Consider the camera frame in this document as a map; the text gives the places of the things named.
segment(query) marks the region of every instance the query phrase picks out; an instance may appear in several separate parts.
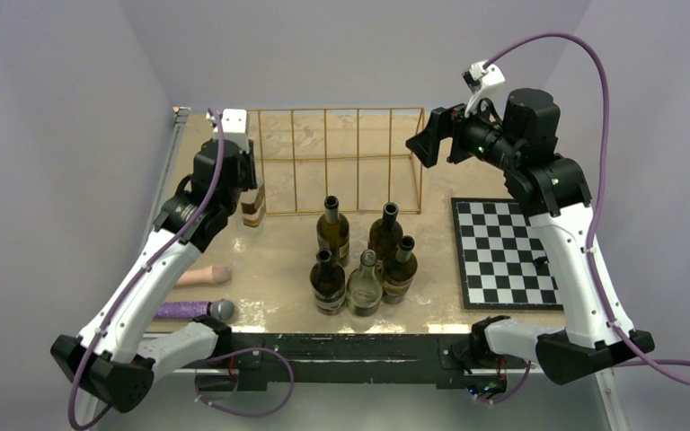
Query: green glass bottle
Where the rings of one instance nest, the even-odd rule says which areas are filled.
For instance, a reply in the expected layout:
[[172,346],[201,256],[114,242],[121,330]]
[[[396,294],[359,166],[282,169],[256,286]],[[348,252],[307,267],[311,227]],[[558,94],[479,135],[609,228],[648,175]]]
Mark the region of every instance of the green glass bottle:
[[368,248],[376,253],[377,260],[382,260],[392,253],[403,236],[403,228],[396,220],[397,217],[398,206],[388,202],[382,211],[382,218],[371,225]]
[[316,253],[310,278],[319,312],[329,316],[341,312],[345,303],[345,270],[334,260],[331,251],[321,249]]
[[374,251],[361,254],[361,266],[350,273],[345,297],[348,310],[356,316],[370,316],[379,308],[382,283],[377,278]]
[[413,249],[414,239],[404,236],[398,243],[398,249],[385,258],[382,264],[384,303],[399,303],[406,297],[417,270]]
[[337,263],[345,268],[348,266],[350,251],[350,223],[340,213],[340,201],[336,197],[326,197],[323,207],[324,213],[316,223],[319,249],[331,251]]

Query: wooden rolling pin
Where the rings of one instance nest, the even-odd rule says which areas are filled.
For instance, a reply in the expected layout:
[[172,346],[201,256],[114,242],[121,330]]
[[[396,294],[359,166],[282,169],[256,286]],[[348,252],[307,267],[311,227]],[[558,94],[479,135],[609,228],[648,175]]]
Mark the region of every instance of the wooden rolling pin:
[[190,269],[176,282],[177,286],[220,285],[231,278],[231,269],[226,265],[210,265],[201,269]]

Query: wire grid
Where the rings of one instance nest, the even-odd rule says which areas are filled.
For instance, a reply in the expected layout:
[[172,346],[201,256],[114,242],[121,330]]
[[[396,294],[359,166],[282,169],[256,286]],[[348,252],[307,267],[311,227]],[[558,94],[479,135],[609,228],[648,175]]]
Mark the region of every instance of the wire grid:
[[[330,155],[329,146],[327,142],[327,136],[329,135],[330,129],[327,125],[328,113],[331,111],[354,111],[356,118],[356,154],[355,155]],[[387,131],[387,153],[377,153],[377,154],[362,154],[361,153],[361,114],[365,112],[376,112],[376,111],[387,111],[388,112],[388,131]],[[291,162],[292,163],[292,175],[293,175],[293,190],[295,199],[295,209],[275,209],[268,207],[268,200],[266,202],[266,214],[269,216],[282,216],[282,215],[301,215],[301,214],[321,214],[321,210],[313,209],[303,209],[300,208],[299,200],[297,198],[297,163],[298,162],[324,162],[324,192],[325,196],[329,196],[329,162],[333,160],[343,161],[343,160],[355,160],[356,161],[356,207],[342,207],[340,211],[343,213],[381,213],[383,211],[382,207],[362,207],[361,196],[360,196],[360,163],[361,160],[365,159],[386,159],[387,160],[387,201],[391,201],[391,196],[393,193],[393,159],[408,159],[411,166],[411,179],[414,188],[414,196],[416,198],[415,207],[401,207],[401,212],[404,214],[420,214],[421,213],[421,194],[422,194],[422,171],[423,167],[419,162],[419,159],[414,156],[413,153],[408,152],[406,154],[394,154],[393,151],[393,120],[395,112],[405,112],[405,111],[416,111],[417,112],[417,125],[414,134],[418,134],[422,129],[424,129],[425,123],[425,110],[421,106],[388,106],[388,107],[337,107],[337,108],[295,108],[295,109],[249,109],[247,112],[250,115],[250,121],[254,121],[257,126],[257,141],[258,141],[258,153],[256,154],[257,160],[261,162],[261,175],[263,180],[266,180],[266,163],[273,162]],[[275,113],[283,114],[288,112],[289,114],[289,130],[291,133],[291,157],[268,157],[263,155],[263,115],[264,113]],[[323,116],[323,156],[298,156],[296,155],[296,140],[295,140],[295,113],[305,112],[306,114],[320,113]]]

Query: checkered board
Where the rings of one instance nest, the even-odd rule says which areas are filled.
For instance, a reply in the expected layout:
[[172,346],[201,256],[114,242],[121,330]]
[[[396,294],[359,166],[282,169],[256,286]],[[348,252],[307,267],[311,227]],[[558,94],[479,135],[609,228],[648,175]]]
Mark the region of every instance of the checkered board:
[[546,255],[509,199],[451,198],[466,309],[562,310]]

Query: robotic arm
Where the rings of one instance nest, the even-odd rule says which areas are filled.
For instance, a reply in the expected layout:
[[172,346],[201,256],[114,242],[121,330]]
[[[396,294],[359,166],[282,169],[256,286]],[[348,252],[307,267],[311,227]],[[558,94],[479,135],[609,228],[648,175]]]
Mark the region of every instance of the robotic arm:
[[[440,141],[451,137],[449,163],[476,157],[503,171],[509,194],[519,203],[544,245],[560,287],[565,328],[540,327],[490,317],[475,323],[469,351],[480,362],[512,355],[537,362],[546,376],[565,384],[620,364],[635,354],[620,340],[619,327],[644,353],[654,349],[649,332],[637,330],[617,299],[598,245],[584,250],[593,211],[580,166],[554,152],[560,109],[541,90],[521,88],[509,94],[501,120],[484,96],[504,82],[500,69],[472,65],[464,80],[473,91],[466,105],[437,108],[427,127],[406,146],[425,167],[438,162]],[[614,306],[610,322],[591,278],[587,252],[595,253],[605,292]]]
[[[164,375],[191,362],[232,350],[231,329],[208,316],[197,318],[167,336],[142,342],[146,326],[176,280],[226,227],[240,194],[257,188],[253,144],[246,130],[247,112],[224,110],[221,119],[208,117],[214,125],[215,121],[221,121],[225,131],[223,159],[217,160],[218,139],[214,134],[194,157],[193,173],[181,180],[175,195],[163,204],[144,249],[112,298],[76,336],[61,335],[51,347],[51,355],[72,382],[81,358],[91,347],[91,340],[101,334],[82,371],[80,387],[123,413],[135,408],[152,384]],[[155,261],[150,261],[187,225],[206,198],[216,163],[222,163],[220,177],[204,212],[178,241]],[[115,307],[141,268],[145,270],[144,275]],[[102,332],[102,321],[105,317],[109,319],[115,308]]]

